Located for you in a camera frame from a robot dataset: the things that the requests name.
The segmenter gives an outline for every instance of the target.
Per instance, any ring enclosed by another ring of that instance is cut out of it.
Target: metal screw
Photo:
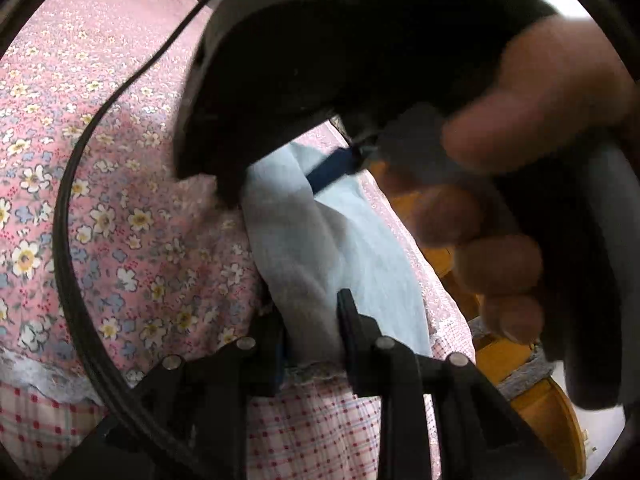
[[[165,370],[175,370],[176,368],[180,368],[181,364],[182,359],[179,355],[168,355],[162,359],[162,366]]]
[[[396,342],[389,336],[383,335],[376,339],[376,347],[378,350],[391,350],[394,346],[396,346]]]
[[[236,346],[241,350],[251,350],[255,346],[255,339],[253,337],[241,337],[236,341]]]
[[[463,367],[469,364],[469,358],[460,352],[453,352],[449,355],[449,362],[454,366]]]

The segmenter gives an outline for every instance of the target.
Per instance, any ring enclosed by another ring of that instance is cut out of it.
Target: light blue cloth
[[[292,142],[249,168],[242,190],[254,260],[284,318],[294,363],[342,361],[342,288],[384,335],[430,356],[420,286],[404,251],[355,178],[313,196],[305,174],[322,158]]]

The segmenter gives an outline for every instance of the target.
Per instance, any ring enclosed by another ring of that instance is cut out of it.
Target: bed
[[[0,441],[41,478],[104,416],[58,303],[51,253],[56,192],[72,146],[108,95],[194,0],[47,0],[0,60]],[[241,336],[263,284],[238,210],[211,178],[177,183],[169,157],[182,80],[210,9],[111,108],[74,183],[70,240],[84,299],[130,385],[158,360],[215,352]],[[300,142],[328,152],[330,124]],[[360,185],[420,283],[433,355],[474,350],[465,319],[373,177]],[[426,398],[435,476],[433,409]],[[309,414],[317,423],[306,426]],[[249,478],[374,478],[380,404],[344,378],[284,388],[248,412]],[[353,431],[338,430],[350,427]]]

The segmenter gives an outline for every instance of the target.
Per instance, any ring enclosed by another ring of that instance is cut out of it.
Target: cable
[[[54,272],[60,303],[78,357],[91,384],[108,407],[111,415],[114,415],[121,425],[130,432],[131,436],[139,441],[143,449],[156,463],[188,478],[212,478],[212,476],[230,478],[232,475],[220,464],[210,461],[205,464],[194,455],[185,443],[177,440],[169,431],[160,426],[153,416],[142,407],[122,378],[120,371],[111,361],[97,335],[78,287],[69,247],[68,210],[76,170],[84,148],[100,120],[125,90],[160,59],[209,1],[200,0],[193,7],[160,49],[109,97],[89,122],[73,148],[60,182],[52,235]]]

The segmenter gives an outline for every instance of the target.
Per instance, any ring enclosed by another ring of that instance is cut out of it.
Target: hand
[[[631,124],[635,102],[634,82],[595,22],[553,16],[511,40],[495,84],[447,120],[442,143],[470,171],[503,173],[570,143],[590,126]],[[632,139],[629,131],[623,140]],[[383,191],[411,190],[412,181],[399,175],[386,172]],[[484,295],[481,315],[489,329],[520,343],[539,336],[543,311],[528,294],[543,270],[535,240],[483,236],[478,202],[453,186],[420,189],[406,224],[424,244],[455,247],[455,275],[467,290]]]

